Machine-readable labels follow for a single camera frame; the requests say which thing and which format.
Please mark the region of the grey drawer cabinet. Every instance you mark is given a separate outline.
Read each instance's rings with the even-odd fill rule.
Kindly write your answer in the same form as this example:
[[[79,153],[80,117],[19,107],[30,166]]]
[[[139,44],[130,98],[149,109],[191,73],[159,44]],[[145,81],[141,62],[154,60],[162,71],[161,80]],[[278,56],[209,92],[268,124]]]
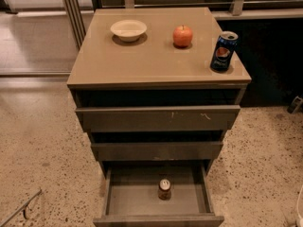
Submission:
[[[138,20],[147,31],[135,42],[122,42],[110,28]],[[173,43],[173,31],[188,26],[188,47]],[[87,30],[67,81],[77,108],[238,105],[251,78],[239,57],[217,73],[210,61],[221,29],[207,8],[99,9]],[[223,142],[228,130],[90,132],[95,143]],[[200,163],[216,159],[171,161],[101,161],[102,168],[153,162]]]

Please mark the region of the grey middle drawer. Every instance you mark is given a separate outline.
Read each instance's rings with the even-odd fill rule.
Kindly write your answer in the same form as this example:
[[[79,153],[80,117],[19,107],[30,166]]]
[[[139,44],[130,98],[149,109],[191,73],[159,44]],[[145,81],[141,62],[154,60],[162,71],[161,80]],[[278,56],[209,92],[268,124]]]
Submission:
[[[215,159],[223,143],[219,141],[95,143],[91,147],[101,161],[171,161]]]

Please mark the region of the grey top drawer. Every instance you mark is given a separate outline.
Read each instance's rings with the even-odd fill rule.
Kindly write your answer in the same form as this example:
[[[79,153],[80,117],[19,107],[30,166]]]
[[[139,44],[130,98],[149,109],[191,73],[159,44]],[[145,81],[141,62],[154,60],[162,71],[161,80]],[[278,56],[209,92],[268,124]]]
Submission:
[[[90,132],[229,130],[238,105],[77,108],[82,128]]]

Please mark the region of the orange soda can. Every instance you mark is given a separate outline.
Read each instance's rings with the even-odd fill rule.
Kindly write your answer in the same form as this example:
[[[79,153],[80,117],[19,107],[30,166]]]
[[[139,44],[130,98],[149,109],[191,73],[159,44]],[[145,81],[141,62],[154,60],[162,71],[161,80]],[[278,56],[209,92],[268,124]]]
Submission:
[[[162,179],[158,185],[158,198],[167,201],[171,198],[171,183],[168,179]]]

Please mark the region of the grey open bottom drawer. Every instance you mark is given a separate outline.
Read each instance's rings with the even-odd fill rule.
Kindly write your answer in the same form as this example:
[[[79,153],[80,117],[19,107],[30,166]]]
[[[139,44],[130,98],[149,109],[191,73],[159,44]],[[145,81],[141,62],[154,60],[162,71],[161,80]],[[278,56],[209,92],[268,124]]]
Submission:
[[[171,198],[158,198],[162,179]],[[102,214],[96,227],[219,227],[202,166],[117,166],[108,170]]]

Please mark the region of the blue pepsi can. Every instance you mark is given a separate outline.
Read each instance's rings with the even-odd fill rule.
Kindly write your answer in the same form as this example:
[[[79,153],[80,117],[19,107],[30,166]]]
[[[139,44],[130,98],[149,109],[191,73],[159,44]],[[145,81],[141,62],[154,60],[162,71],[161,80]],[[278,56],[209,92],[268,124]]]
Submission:
[[[213,52],[210,68],[217,72],[226,72],[238,43],[239,36],[232,31],[223,31]]]

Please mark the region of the red apple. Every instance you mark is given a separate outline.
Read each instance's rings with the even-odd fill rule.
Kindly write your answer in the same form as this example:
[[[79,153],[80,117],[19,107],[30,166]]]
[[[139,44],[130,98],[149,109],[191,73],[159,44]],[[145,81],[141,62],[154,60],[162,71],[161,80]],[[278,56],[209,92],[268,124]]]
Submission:
[[[193,32],[188,26],[178,26],[173,31],[173,43],[178,47],[188,47],[193,38]]]

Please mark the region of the white bowl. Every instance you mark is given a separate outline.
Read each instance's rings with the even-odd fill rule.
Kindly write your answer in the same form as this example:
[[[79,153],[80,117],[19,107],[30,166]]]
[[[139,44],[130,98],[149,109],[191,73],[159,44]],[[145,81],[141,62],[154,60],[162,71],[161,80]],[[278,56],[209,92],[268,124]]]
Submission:
[[[135,42],[147,31],[147,26],[138,20],[121,20],[111,25],[111,32],[122,42]]]

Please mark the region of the small dark floor object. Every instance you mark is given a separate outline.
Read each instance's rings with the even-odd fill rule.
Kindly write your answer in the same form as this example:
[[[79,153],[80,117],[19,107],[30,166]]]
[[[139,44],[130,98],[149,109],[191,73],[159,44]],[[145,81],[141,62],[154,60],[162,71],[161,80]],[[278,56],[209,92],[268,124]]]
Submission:
[[[287,108],[289,114],[295,114],[300,111],[303,106],[303,96],[296,96],[290,106]]]

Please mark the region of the metal rod on floor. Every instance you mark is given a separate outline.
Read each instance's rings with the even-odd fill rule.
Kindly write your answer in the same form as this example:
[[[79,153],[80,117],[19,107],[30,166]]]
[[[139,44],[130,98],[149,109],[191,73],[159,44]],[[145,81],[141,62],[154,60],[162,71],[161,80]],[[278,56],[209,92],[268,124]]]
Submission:
[[[17,216],[20,212],[23,213],[25,216],[25,213],[27,211],[28,205],[39,195],[42,194],[42,189],[39,189],[36,191],[31,197],[29,197],[26,201],[24,201],[16,210],[14,210],[11,214],[9,214],[6,218],[0,221],[0,227],[4,227],[7,225],[15,216]]]

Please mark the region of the metal window frame post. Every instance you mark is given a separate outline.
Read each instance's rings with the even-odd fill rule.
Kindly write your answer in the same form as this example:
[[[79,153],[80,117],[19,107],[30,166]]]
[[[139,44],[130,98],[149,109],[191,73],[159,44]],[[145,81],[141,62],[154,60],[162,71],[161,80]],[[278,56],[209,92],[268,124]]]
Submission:
[[[81,48],[85,37],[85,26],[80,13],[78,0],[62,0],[69,18],[77,49]]]

